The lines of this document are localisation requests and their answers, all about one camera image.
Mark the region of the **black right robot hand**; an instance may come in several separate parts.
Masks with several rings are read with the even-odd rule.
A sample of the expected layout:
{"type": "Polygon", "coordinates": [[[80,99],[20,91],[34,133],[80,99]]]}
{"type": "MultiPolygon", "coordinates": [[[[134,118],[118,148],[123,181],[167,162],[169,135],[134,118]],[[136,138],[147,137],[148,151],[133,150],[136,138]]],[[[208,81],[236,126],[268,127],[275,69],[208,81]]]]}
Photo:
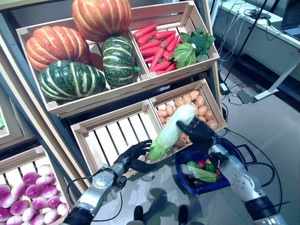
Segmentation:
{"type": "Polygon", "coordinates": [[[178,120],[176,125],[190,139],[190,141],[202,152],[208,150],[215,144],[221,144],[218,135],[202,120],[194,117],[189,124],[185,124],[182,120],[178,120]]]}

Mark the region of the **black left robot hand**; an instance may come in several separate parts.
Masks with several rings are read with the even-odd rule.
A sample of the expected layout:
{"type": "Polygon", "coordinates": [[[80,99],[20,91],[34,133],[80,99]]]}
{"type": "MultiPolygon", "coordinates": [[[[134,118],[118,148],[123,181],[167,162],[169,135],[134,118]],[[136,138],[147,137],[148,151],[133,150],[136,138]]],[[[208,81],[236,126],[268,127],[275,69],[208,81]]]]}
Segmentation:
{"type": "Polygon", "coordinates": [[[138,158],[142,155],[146,155],[150,151],[150,145],[152,140],[146,140],[132,145],[124,153],[120,154],[117,160],[111,167],[118,176],[124,175],[129,168],[140,172],[149,173],[157,167],[156,163],[148,164],[138,158]]]}

